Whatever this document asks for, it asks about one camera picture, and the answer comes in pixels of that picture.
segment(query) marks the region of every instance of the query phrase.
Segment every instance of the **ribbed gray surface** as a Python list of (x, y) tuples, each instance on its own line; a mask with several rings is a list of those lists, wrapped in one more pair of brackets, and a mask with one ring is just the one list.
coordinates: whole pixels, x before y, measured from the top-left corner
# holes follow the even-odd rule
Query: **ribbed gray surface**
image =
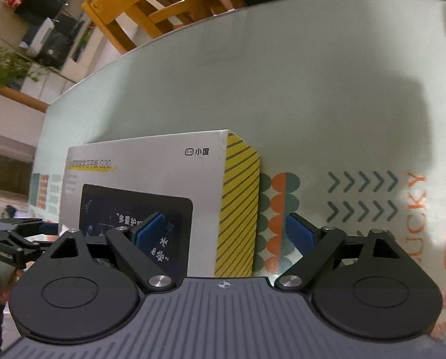
[(345, 337), (303, 297), (278, 292), (264, 278), (227, 279), (224, 289), (220, 282), (185, 279), (178, 290), (151, 295), (124, 329), (103, 340), (63, 347), (22, 338), (1, 358), (446, 359), (446, 348), (429, 337), (395, 344)]

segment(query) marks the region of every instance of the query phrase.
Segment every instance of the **green plant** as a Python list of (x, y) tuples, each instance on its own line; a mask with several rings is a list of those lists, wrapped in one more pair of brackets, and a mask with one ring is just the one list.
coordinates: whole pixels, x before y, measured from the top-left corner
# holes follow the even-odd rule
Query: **green plant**
[(32, 61), (23, 58), (15, 50), (0, 47), (0, 88), (26, 77), (38, 82), (43, 73), (31, 69), (32, 64)]

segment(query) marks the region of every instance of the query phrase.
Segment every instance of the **table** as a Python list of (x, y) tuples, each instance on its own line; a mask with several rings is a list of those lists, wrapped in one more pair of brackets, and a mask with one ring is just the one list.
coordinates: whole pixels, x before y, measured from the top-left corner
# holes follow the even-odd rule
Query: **table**
[(32, 210), (58, 219), (70, 146), (226, 128), (262, 156), (256, 275), (300, 257), (281, 220), (297, 211), (389, 230), (444, 284), (446, 2), (282, 0), (127, 53), (49, 107)]

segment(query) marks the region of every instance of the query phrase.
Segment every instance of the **yellow striped box side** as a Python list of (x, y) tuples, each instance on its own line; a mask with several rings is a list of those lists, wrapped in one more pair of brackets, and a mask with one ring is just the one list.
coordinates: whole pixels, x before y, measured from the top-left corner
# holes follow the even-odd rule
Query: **yellow striped box side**
[(250, 277), (255, 253), (260, 158), (228, 133), (215, 277)]

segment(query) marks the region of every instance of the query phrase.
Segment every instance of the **metal pivot screw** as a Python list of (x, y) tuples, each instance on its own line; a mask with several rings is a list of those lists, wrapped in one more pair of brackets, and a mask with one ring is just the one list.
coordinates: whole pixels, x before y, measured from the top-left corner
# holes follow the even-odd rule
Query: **metal pivot screw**
[(166, 275), (155, 275), (148, 279), (148, 283), (153, 287), (167, 287), (171, 285), (171, 278)]
[(279, 283), (284, 287), (297, 287), (302, 284), (303, 281), (296, 275), (285, 275), (279, 279)]

